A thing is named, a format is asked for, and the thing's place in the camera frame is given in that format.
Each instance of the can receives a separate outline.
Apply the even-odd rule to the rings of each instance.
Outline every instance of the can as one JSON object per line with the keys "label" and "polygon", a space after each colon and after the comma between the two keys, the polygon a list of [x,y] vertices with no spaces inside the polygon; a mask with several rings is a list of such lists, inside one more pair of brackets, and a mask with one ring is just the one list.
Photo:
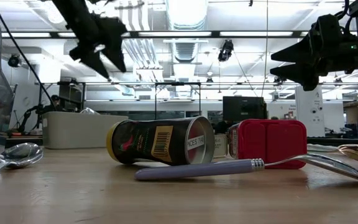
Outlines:
{"label": "can", "polygon": [[150,160],[165,164],[210,163],[214,131],[203,116],[156,121],[125,120],[109,130],[109,155],[123,164]]}
{"label": "can", "polygon": [[225,134],[215,134],[214,158],[223,158],[227,155],[227,137]]}
{"label": "can", "polygon": [[238,159],[239,155],[239,127],[241,122],[229,128],[229,154],[233,159]]}

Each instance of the workbench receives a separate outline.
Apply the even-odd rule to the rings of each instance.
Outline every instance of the workbench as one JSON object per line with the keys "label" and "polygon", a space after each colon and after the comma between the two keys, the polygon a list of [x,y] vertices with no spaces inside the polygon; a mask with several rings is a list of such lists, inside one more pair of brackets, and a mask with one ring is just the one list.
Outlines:
{"label": "workbench", "polygon": [[[358,168],[358,162],[338,155]],[[105,149],[45,150],[0,173],[0,223],[358,223],[358,181],[301,170],[138,182]]]}

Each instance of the wooden table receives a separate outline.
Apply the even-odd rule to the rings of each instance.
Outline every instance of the wooden table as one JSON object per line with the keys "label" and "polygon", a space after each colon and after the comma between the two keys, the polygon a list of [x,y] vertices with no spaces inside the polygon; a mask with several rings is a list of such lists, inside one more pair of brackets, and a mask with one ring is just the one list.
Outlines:
{"label": "wooden table", "polygon": [[358,223],[358,181],[311,165],[174,182],[137,182],[138,168],[105,149],[46,150],[0,173],[0,223]]}

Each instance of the ceiling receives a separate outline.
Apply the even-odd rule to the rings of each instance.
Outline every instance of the ceiling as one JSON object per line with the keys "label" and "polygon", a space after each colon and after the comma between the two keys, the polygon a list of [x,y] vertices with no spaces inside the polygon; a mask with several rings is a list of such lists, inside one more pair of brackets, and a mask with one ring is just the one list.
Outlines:
{"label": "ceiling", "polygon": [[[186,7],[184,17],[190,17],[199,13],[192,3],[197,0],[180,0]],[[148,25],[150,30],[168,30],[167,12],[164,0],[148,0]],[[206,16],[205,30],[302,30],[306,31],[310,25],[316,22],[318,16],[324,14],[335,14],[342,9],[342,0],[254,0],[252,7],[248,6],[249,1],[236,0],[209,0]],[[113,4],[108,4],[103,10],[106,13],[114,14]],[[0,0],[0,11],[7,22],[9,29],[13,32],[65,32],[64,22],[59,22],[59,14],[54,10],[51,2],[21,1],[21,0]],[[136,29],[136,24],[127,19],[121,18],[127,23],[129,30]],[[197,80],[205,82],[207,73],[212,72],[214,82],[262,82],[264,74],[272,82],[273,76],[269,76],[269,70],[277,67],[281,62],[270,60],[270,54],[285,47],[289,47],[299,39],[287,38],[236,38],[233,39],[234,55],[224,64],[219,66],[217,56],[218,50],[224,43],[223,38],[202,39],[205,43],[200,44],[193,63],[196,63],[194,74]],[[163,69],[163,77],[168,80],[175,76],[172,63],[172,50],[170,44],[164,43],[164,39],[153,39],[157,59]],[[61,63],[67,70],[75,70],[70,76],[87,82],[104,81],[100,76],[84,65],[74,62],[68,51],[76,46],[75,40],[68,39],[31,39],[18,40],[21,47],[40,47],[53,59]],[[9,39],[4,39],[5,46],[13,46]],[[32,62],[43,63],[45,57],[32,57]],[[133,71],[134,61],[126,54],[125,63],[128,71]],[[106,67],[112,76],[118,74],[118,70],[109,62]],[[332,73],[322,80],[333,82],[335,75],[343,73]],[[344,77],[344,82],[358,82],[358,75],[352,78]]]}

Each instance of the purple handle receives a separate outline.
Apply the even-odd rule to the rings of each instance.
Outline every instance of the purple handle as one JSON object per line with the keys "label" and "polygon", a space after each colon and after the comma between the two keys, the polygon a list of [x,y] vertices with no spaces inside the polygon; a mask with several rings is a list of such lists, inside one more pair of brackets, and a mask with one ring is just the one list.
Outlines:
{"label": "purple handle", "polygon": [[262,159],[242,159],[232,162],[145,168],[138,170],[135,173],[135,178],[137,180],[174,179],[209,175],[244,174],[262,169],[264,169]]}

